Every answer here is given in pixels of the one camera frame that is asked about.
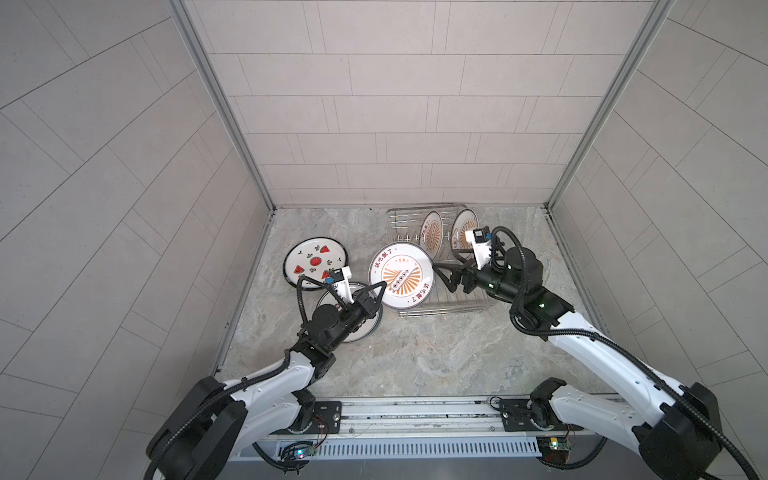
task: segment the gray marble surface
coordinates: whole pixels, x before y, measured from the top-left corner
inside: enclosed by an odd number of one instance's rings
[[[583,312],[576,287],[540,207],[474,208],[481,225],[510,227],[545,267],[544,285]],[[372,256],[389,243],[386,209],[281,209],[257,268],[220,379],[240,378],[283,358],[301,320],[283,278],[288,250],[332,237],[349,253],[353,279],[366,281]],[[311,316],[321,293],[307,292]],[[476,313],[401,318],[384,307],[379,328],[341,345],[336,364],[311,386],[318,397],[527,394],[550,376],[590,393],[611,388],[576,359],[510,324],[508,304]]]

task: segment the plate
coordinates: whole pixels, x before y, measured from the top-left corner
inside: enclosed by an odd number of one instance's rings
[[[283,275],[288,283],[296,286],[299,275],[315,280],[325,280],[328,270],[346,266],[347,255],[344,246],[333,238],[317,237],[304,240],[286,255],[283,261]],[[320,286],[302,283],[304,290],[316,290]]]
[[[352,293],[355,293],[357,290],[360,290],[361,288],[364,288],[366,286],[367,285],[363,285],[362,283],[349,282],[349,289],[352,290]],[[325,292],[323,296],[320,297],[320,301],[317,303],[317,306],[321,306],[321,305],[336,305],[336,308],[339,311],[341,311],[341,307],[339,306],[338,303],[336,303],[336,299],[333,298],[333,295],[331,295],[330,292]],[[363,320],[362,325],[360,325],[360,328],[358,328],[356,332],[350,333],[349,336],[346,337],[346,340],[344,340],[342,343],[356,342],[370,335],[371,333],[376,331],[376,328],[379,327],[379,321],[381,321],[381,319],[382,319],[382,309],[379,308],[379,312],[376,314],[375,317],[373,317],[372,319]]]
[[[371,285],[385,280],[382,303],[395,310],[407,310],[426,300],[434,277],[432,260],[421,247],[397,242],[373,257],[368,280]]]
[[[419,232],[419,246],[431,257],[437,257],[442,245],[442,218],[437,212],[429,212]]]
[[[467,238],[464,236],[464,232],[467,230],[474,230],[478,227],[478,217],[470,209],[462,210],[456,216],[453,225],[451,226],[451,248],[453,250],[466,250],[472,248],[467,243]]]

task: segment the metal rack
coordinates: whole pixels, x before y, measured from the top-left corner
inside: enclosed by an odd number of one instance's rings
[[[424,219],[430,212],[435,211],[442,218],[442,239],[437,256],[433,259],[440,263],[456,263],[451,254],[451,227],[453,221],[462,210],[466,210],[464,204],[428,205],[426,207],[390,208],[387,210],[387,222],[389,226],[389,239],[394,242],[410,242],[419,244],[419,233]],[[435,286],[427,300],[410,310],[400,310],[400,316],[435,316],[449,313],[467,313],[485,310],[491,305],[492,300],[481,290],[475,290],[470,294],[463,293],[461,289],[450,293],[442,281],[435,278]]]

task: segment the black cable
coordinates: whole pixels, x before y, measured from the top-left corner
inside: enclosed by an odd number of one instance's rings
[[[208,411],[216,405],[221,399],[238,392],[242,389],[246,389],[251,385],[254,385],[256,383],[263,382],[265,380],[271,379],[274,376],[277,376],[280,374],[283,370],[286,370],[288,368],[288,365],[290,364],[290,350],[285,350],[285,359],[283,360],[283,363],[281,363],[276,369],[263,373],[259,376],[255,376],[252,379],[244,380],[240,383],[237,383],[236,385],[231,386],[228,389],[225,389],[216,395],[212,396],[210,399],[208,399],[206,402],[204,402],[201,406],[197,408],[195,413],[190,415],[190,417],[187,419],[186,422],[181,424],[181,427],[170,436],[170,438],[163,444],[162,447],[157,449],[152,457],[151,461],[149,463],[149,466],[147,467],[146,472],[144,472],[144,480],[152,480],[152,477],[154,476],[154,471],[157,470],[157,466],[160,464],[160,460],[165,456],[165,454],[168,453],[168,450],[170,450],[170,447],[176,442],[181,435],[187,431],[187,429],[192,426],[193,423],[195,423],[201,416],[208,413]]]
[[[636,356],[629,353],[626,349],[618,345],[613,340],[607,338],[606,336],[601,335],[600,333],[591,332],[589,330],[584,330],[584,329],[556,329],[556,330],[549,329],[544,331],[538,331],[538,330],[527,329],[523,325],[521,325],[520,322],[518,321],[518,314],[521,312],[520,306],[521,304],[523,304],[523,299],[524,299],[523,297],[525,297],[525,291],[528,288],[528,263],[525,259],[525,252],[523,251],[523,247],[520,244],[520,240],[518,240],[518,238],[512,233],[512,231],[506,227],[496,227],[491,232],[492,241],[497,232],[503,232],[507,234],[512,239],[512,242],[515,244],[515,248],[517,248],[518,252],[520,253],[520,264],[522,268],[520,292],[517,296],[515,296],[515,301],[512,303],[512,307],[509,309],[509,318],[512,324],[515,326],[515,328],[519,332],[524,333],[526,335],[530,335],[530,336],[561,336],[561,335],[585,336],[591,340],[598,341],[616,350],[616,352],[620,353],[624,358],[629,360],[642,373],[644,373],[648,379],[654,382],[656,387],[660,388],[662,391],[664,391],[666,394],[672,397],[672,399],[676,402],[676,404],[679,405],[679,407],[682,410],[684,410],[686,413],[691,415],[699,423],[699,425],[701,425],[705,430],[707,430],[717,440],[717,442],[722,447],[724,447],[728,451],[728,453],[731,454],[731,456],[733,456],[733,459],[736,460],[736,463],[739,464],[739,466],[744,471],[744,473],[746,474],[749,480],[759,480],[757,473],[755,473],[755,470],[752,467],[752,465],[750,465],[749,461],[746,460],[744,455],[742,455],[742,453],[739,452],[739,449],[725,435],[723,435],[723,433],[715,425],[713,425],[712,422],[710,422],[710,420],[704,414],[699,412],[698,409],[696,409],[696,407],[693,406],[693,404],[688,402],[685,398],[683,398],[683,396],[678,394],[677,391],[675,391],[675,389],[673,389],[665,381],[663,381],[658,375],[656,375],[656,373],[647,365],[645,365],[645,363],[640,361]]]
[[[582,458],[578,462],[558,464],[558,463],[547,462],[541,457],[536,457],[536,459],[548,467],[557,468],[559,470],[575,470],[576,468],[581,468],[586,464],[588,464],[589,462],[591,462],[592,460],[594,460],[594,458],[597,457],[598,454],[600,453],[600,450],[602,450],[603,447],[605,447],[605,442],[607,441],[608,439],[606,439],[605,437],[602,437],[600,439],[600,442],[598,442],[598,444],[594,447],[594,450],[592,450],[592,452],[590,452],[589,455]]]

